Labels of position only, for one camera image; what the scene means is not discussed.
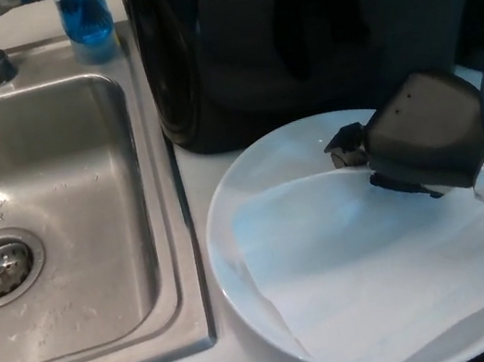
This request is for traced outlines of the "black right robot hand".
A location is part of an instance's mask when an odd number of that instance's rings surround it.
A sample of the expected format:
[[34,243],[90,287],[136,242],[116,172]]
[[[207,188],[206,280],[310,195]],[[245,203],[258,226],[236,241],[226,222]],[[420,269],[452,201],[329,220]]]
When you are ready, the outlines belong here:
[[453,74],[416,72],[367,124],[341,127],[325,148],[336,168],[369,170],[375,187],[435,199],[469,188],[484,161],[484,102]]

